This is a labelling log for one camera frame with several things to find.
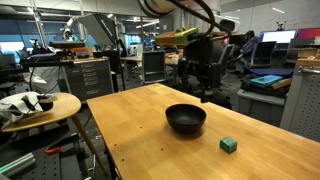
filing cabinet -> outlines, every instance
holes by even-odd
[[[75,61],[74,66],[64,67],[64,73],[69,93],[81,102],[114,92],[107,58]]]

blue tray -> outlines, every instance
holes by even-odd
[[[276,75],[284,78],[290,78],[293,74],[293,69],[250,69],[251,74],[257,76]]]
[[[281,79],[282,79],[281,76],[268,75],[268,76],[251,79],[251,82],[262,87],[267,87],[280,81]]]

workbench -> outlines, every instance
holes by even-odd
[[[206,121],[191,135],[176,133],[165,111],[202,108]],[[87,100],[123,179],[319,179],[320,144],[160,84]],[[219,147],[230,137],[238,149]]]

yellow object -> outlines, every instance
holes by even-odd
[[[196,39],[192,39],[191,36],[196,35],[197,33],[198,28],[181,28],[176,30],[175,32],[162,33],[155,37],[155,41],[157,45],[177,46],[178,48],[183,48],[188,44],[196,41]]]

wooden table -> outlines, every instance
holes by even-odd
[[[128,62],[128,61],[134,61],[134,62],[141,63],[141,62],[142,62],[142,57],[138,57],[138,56],[122,57],[121,60],[124,62],[124,76],[125,76],[125,79],[127,79],[127,81],[128,81],[129,78],[128,78],[127,62]],[[167,57],[167,56],[166,56],[165,64],[166,64],[167,66],[173,67],[174,80],[176,81],[176,79],[177,79],[178,59],[177,59],[177,58],[172,58],[172,57]]]
[[[87,101],[123,179],[320,179],[320,144],[160,84]],[[180,135],[167,107],[207,113],[202,131]],[[220,139],[238,142],[227,154]]]
[[[92,154],[96,154],[96,149],[94,148],[92,142],[90,141],[86,131],[82,127],[80,120],[77,117],[77,113],[81,108],[80,100],[72,94],[68,93],[55,93],[58,100],[53,102],[53,107],[49,111],[40,113],[39,116],[33,119],[20,120],[18,123],[10,124],[8,121],[4,124],[4,129],[1,129],[2,132],[16,132],[21,130],[26,130],[35,127],[41,127],[47,124],[55,123],[61,120],[64,120],[68,117],[71,117],[72,121],[76,125],[79,133],[83,137],[84,141],[88,145]],[[96,156],[96,159],[102,169],[102,171],[107,175],[107,171],[104,168],[102,161],[99,156]]]

